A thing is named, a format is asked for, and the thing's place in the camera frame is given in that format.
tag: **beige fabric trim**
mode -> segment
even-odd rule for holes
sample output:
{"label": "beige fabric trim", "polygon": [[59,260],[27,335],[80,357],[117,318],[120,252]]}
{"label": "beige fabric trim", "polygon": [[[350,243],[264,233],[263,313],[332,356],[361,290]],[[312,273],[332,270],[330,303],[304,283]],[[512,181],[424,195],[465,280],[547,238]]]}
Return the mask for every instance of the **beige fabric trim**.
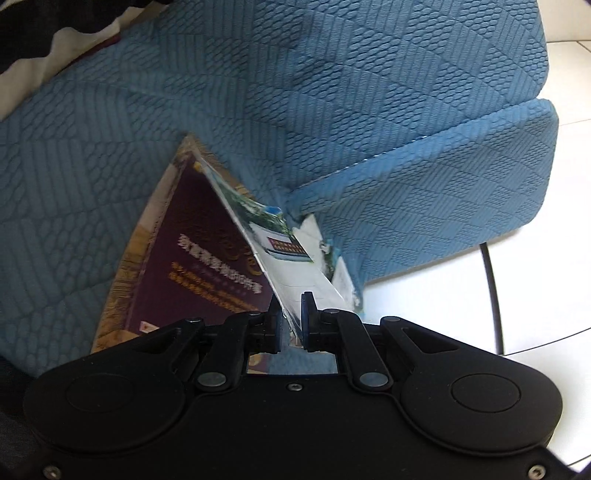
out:
{"label": "beige fabric trim", "polygon": [[[18,1],[21,0],[7,0],[2,8],[6,8],[9,2]],[[129,7],[111,25],[93,34],[80,33],[70,27],[56,32],[47,57],[19,59],[0,74],[0,120],[4,120],[25,98],[80,55],[117,35],[132,23],[154,18],[164,7],[156,2],[150,3],[145,9]]]}

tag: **blue sofa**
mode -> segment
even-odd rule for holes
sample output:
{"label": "blue sofa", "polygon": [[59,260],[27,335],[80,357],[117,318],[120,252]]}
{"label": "blue sofa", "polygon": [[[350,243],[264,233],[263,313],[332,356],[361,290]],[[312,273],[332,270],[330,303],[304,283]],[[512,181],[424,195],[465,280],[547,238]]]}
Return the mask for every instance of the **blue sofa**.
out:
{"label": "blue sofa", "polygon": [[557,116],[535,0],[176,0],[0,124],[0,354],[88,353],[127,240],[195,133],[364,282],[530,221]]}

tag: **maroon book cover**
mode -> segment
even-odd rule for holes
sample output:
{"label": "maroon book cover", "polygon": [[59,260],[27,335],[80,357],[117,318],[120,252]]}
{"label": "maroon book cover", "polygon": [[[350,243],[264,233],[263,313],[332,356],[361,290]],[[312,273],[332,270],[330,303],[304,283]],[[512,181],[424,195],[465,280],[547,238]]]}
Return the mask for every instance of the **maroon book cover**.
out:
{"label": "maroon book cover", "polygon": [[273,292],[199,165],[189,162],[158,229],[125,329],[148,333],[185,318],[223,323],[266,311]]}

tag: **screw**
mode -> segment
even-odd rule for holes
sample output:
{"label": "screw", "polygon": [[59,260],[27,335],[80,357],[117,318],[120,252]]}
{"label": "screw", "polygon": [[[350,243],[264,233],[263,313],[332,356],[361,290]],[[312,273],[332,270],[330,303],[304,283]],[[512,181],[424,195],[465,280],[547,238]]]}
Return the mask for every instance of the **screw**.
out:
{"label": "screw", "polygon": [[534,465],[527,472],[527,476],[530,480],[542,480],[546,476],[546,468],[544,465]]}
{"label": "screw", "polygon": [[55,465],[47,465],[43,469],[43,476],[49,480],[60,480],[61,470]]}
{"label": "screw", "polygon": [[359,377],[359,381],[366,387],[383,387],[388,383],[388,377],[378,372],[367,372]]}
{"label": "screw", "polygon": [[197,377],[197,381],[204,387],[221,387],[226,380],[226,376],[220,372],[205,372]]}
{"label": "screw", "polygon": [[303,385],[299,384],[299,383],[290,383],[287,384],[287,390],[289,390],[290,392],[299,392],[303,389]]}

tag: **silver rivet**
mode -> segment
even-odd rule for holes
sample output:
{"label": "silver rivet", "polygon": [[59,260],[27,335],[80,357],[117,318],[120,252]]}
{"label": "silver rivet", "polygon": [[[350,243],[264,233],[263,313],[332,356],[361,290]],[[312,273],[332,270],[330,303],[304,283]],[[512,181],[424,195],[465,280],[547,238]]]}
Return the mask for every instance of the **silver rivet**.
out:
{"label": "silver rivet", "polygon": [[287,390],[289,390],[290,392],[299,392],[303,389],[303,385],[299,384],[299,383],[290,383],[287,384]]}
{"label": "silver rivet", "polygon": [[205,372],[197,377],[197,381],[204,387],[221,387],[226,380],[226,376],[220,372]]}
{"label": "silver rivet", "polygon": [[378,372],[367,372],[359,377],[359,381],[366,387],[383,387],[388,383],[388,377]]}
{"label": "silver rivet", "polygon": [[43,476],[49,480],[60,480],[61,470],[55,465],[47,465],[43,469]]}
{"label": "silver rivet", "polygon": [[530,480],[542,480],[546,476],[546,468],[544,465],[534,465],[527,472],[527,476]]}

